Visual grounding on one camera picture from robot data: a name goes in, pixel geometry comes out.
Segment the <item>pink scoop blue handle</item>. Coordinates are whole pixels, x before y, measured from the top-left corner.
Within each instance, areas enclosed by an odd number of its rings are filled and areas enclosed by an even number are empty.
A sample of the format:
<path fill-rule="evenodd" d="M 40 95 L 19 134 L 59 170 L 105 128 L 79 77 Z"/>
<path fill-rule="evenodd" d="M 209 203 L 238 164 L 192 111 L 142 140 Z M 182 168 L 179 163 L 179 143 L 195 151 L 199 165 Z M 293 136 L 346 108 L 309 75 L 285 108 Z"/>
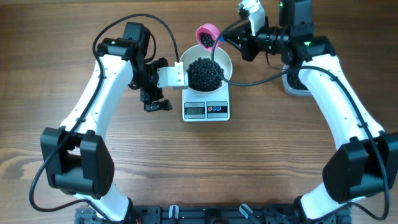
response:
<path fill-rule="evenodd" d="M 197 29 L 195 36 L 199 46 L 208 52 L 211 52 L 218 37 L 220 39 L 216 45 L 217 47 L 220 46 L 220 43 L 225 42 L 220 30 L 213 24 L 203 24 Z"/>

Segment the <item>clear container of black beans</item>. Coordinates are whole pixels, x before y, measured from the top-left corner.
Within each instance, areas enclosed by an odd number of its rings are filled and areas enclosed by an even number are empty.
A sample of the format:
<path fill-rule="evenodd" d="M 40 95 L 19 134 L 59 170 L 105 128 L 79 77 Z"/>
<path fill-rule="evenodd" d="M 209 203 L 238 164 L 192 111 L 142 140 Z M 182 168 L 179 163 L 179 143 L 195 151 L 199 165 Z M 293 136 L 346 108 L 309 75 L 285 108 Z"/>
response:
<path fill-rule="evenodd" d="M 288 95 L 311 96 L 312 94 L 299 79 L 299 71 L 286 73 L 282 76 L 284 90 Z"/>

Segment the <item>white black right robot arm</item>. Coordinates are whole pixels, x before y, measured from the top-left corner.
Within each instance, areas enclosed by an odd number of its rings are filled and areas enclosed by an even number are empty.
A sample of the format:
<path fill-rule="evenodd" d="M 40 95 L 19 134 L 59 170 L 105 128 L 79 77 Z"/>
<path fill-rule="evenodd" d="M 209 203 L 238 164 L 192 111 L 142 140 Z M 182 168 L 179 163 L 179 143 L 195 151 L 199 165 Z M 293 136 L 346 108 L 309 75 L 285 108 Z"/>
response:
<path fill-rule="evenodd" d="M 314 34 L 311 1 L 281 1 L 279 25 L 271 27 L 259 1 L 241 1 L 239 20 L 221 38 L 252 61 L 261 53 L 279 54 L 283 73 L 298 76 L 324 115 L 336 152 L 322 171 L 322 182 L 299 196 L 288 219 L 316 223 L 342 219 L 361 199 L 384 195 L 384 220 L 397 175 L 397 134 L 387 134 L 366 111 L 347 81 L 330 41 Z"/>

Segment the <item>white digital kitchen scale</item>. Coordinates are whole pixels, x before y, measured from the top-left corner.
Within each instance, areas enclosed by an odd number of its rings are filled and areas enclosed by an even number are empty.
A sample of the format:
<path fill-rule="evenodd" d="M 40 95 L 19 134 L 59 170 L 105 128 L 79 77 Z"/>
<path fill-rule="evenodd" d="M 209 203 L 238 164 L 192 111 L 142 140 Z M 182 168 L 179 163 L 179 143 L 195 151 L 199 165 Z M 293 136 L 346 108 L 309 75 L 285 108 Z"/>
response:
<path fill-rule="evenodd" d="M 230 119 L 229 86 L 215 91 L 182 91 L 182 118 L 185 122 L 228 121 Z"/>

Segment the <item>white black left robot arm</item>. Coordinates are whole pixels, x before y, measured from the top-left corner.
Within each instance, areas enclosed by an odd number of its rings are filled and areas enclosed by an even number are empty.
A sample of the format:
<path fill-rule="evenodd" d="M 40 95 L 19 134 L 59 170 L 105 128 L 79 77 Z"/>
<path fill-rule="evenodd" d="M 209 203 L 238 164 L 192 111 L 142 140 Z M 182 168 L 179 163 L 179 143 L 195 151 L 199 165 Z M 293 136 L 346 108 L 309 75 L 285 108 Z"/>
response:
<path fill-rule="evenodd" d="M 49 186 L 86 203 L 102 223 L 140 223 L 132 200 L 114 184 L 105 137 L 126 88 L 138 89 L 146 111 L 170 110 L 165 87 L 185 85 L 183 63 L 146 57 L 147 39 L 106 38 L 94 46 L 93 74 L 73 111 L 58 128 L 44 129 L 40 146 Z"/>

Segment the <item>black beans in bowl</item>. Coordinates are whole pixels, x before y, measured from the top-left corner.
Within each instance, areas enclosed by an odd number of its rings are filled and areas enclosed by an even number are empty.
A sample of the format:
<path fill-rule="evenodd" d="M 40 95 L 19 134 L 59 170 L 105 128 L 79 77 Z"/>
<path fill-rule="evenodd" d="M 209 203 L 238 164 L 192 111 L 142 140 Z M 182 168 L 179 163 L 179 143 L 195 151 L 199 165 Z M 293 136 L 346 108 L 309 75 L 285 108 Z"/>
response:
<path fill-rule="evenodd" d="M 224 70 L 217 62 L 214 65 L 216 69 L 209 58 L 199 57 L 192 62 L 187 70 L 189 87 L 202 92 L 214 91 L 221 87 L 222 79 L 216 72 L 224 77 Z"/>

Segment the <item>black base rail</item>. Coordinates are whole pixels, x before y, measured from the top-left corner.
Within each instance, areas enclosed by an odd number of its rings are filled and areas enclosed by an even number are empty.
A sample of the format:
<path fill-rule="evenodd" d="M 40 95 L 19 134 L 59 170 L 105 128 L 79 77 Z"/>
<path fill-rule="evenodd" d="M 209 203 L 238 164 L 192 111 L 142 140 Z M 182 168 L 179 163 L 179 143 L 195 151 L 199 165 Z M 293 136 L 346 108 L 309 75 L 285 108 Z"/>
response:
<path fill-rule="evenodd" d="M 348 208 L 318 221 L 299 221 L 299 211 L 292 204 L 271 204 L 263 207 L 251 207 L 252 214 L 248 218 L 238 207 L 170 207 L 135 206 L 138 219 L 131 223 L 148 224 L 210 224 L 210 223 L 352 223 Z M 77 224 L 105 223 L 91 208 L 78 208 L 75 213 Z"/>

